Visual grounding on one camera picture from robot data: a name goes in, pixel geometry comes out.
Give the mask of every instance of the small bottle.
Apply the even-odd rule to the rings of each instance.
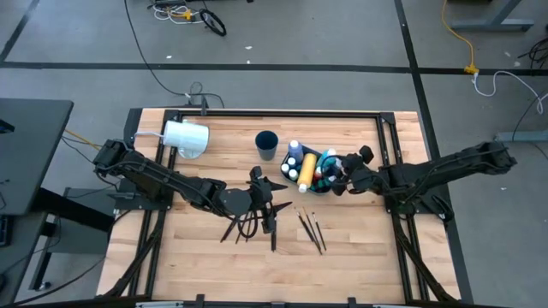
[[[314,170],[316,169],[316,154],[308,153],[302,160],[301,174],[297,185],[299,185],[299,193],[306,193],[307,189],[312,185]]]
[[[297,162],[294,158],[292,158],[292,157],[288,158],[288,166],[290,168],[294,168],[296,164],[297,164]]]
[[[302,145],[297,140],[292,140],[289,142],[289,155],[295,159],[297,164],[302,163],[304,154],[302,153]]]
[[[329,166],[335,163],[335,158],[334,157],[327,158],[327,162],[324,163],[325,158],[336,155],[336,154],[337,154],[337,151],[335,151],[335,149],[329,149],[327,151],[324,151],[322,156],[319,158],[318,163],[316,163],[316,167],[323,167],[324,169],[327,169]]]
[[[286,175],[288,172],[289,172],[289,165],[285,163],[282,165],[282,173]]]
[[[291,169],[289,171],[289,178],[292,181],[297,181],[297,179],[299,178],[299,173],[297,172],[297,170]]]
[[[322,178],[322,170],[320,167],[316,168],[316,171],[314,171],[314,180],[317,181]]]

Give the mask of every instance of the yellow cable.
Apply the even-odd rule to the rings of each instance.
[[[69,131],[69,130],[66,129],[66,128],[65,128],[65,132],[70,133],[71,135],[75,136],[76,138],[78,138],[78,139],[80,139],[80,140],[86,142],[87,144],[91,145],[91,146],[93,147],[93,149],[95,149],[95,150],[97,150],[97,151],[101,150],[98,146],[94,145],[94,144],[91,143],[89,140],[85,139],[84,137],[80,136],[79,134],[73,133],[73,132]]]
[[[447,28],[447,30],[449,30],[451,33],[453,33],[453,35],[455,35],[458,39],[466,42],[466,44],[468,44],[468,47],[470,47],[470,65],[466,66],[464,68],[464,71],[467,72],[467,73],[470,73],[470,74],[478,73],[479,70],[476,68],[475,63],[474,63],[474,47],[472,46],[472,43],[470,43],[470,41],[468,41],[464,37],[460,36],[453,29],[451,29],[451,27],[449,27],[449,25],[447,25],[447,22],[445,21],[445,7],[446,6],[447,6],[447,0],[444,0],[444,6],[442,7],[442,22],[443,22],[444,26]]]

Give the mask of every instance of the dark blue cup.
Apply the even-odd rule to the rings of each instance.
[[[263,160],[269,161],[276,156],[277,136],[271,131],[263,131],[255,137],[257,151]]]

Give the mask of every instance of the concrete floor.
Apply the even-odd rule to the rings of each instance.
[[[30,2],[0,2],[0,46]],[[202,26],[157,21],[146,10],[146,0],[128,4],[149,62],[409,65],[392,1],[210,1],[209,8],[227,25],[225,38]],[[423,68],[462,68],[468,64],[468,49],[442,28],[441,4],[403,0],[417,61]],[[447,18],[481,16],[499,4],[454,1]],[[547,10],[548,3],[520,4],[512,16],[538,23],[527,33],[466,34],[476,46],[477,65],[526,68],[528,62],[515,57],[545,36],[543,13]],[[121,0],[41,0],[6,61],[141,63]],[[221,95],[227,108],[420,111],[411,74],[182,70],[157,75],[176,91],[186,91],[193,81],[200,81],[206,92]],[[494,98],[475,93],[470,76],[421,77],[442,155],[489,140],[497,131],[512,130],[532,98],[510,77],[498,79],[499,93]],[[548,87],[548,77],[523,79],[538,91]],[[490,76],[480,77],[479,82],[484,92],[491,91]],[[0,97],[72,100],[75,106],[68,128],[96,143],[122,137],[130,108],[186,103],[160,88],[145,70],[2,68]],[[522,128],[546,129],[545,123],[545,115],[531,110]],[[546,144],[539,146],[548,150]],[[548,208],[542,189],[548,181],[548,162],[529,144],[509,148],[519,163],[510,173],[451,183],[450,194],[474,302],[539,307],[545,302],[548,284]],[[92,149],[82,146],[81,150],[92,157]],[[44,187],[62,193],[67,186],[104,184],[93,176],[89,163],[60,144]],[[46,279],[58,285],[99,258],[54,255]],[[43,301],[91,298],[99,273],[97,268]],[[20,299],[36,294],[28,292],[26,285]]]

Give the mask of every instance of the white bottle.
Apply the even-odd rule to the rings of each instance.
[[[294,158],[290,157],[288,159],[288,165],[289,165],[290,168],[294,168],[296,164],[297,164],[297,162],[295,161]]]
[[[288,172],[289,172],[289,165],[285,163],[282,165],[282,173],[286,175]]]
[[[299,178],[299,173],[297,172],[297,170],[291,169],[291,170],[289,171],[289,178],[290,178],[292,181],[297,181],[297,179]]]

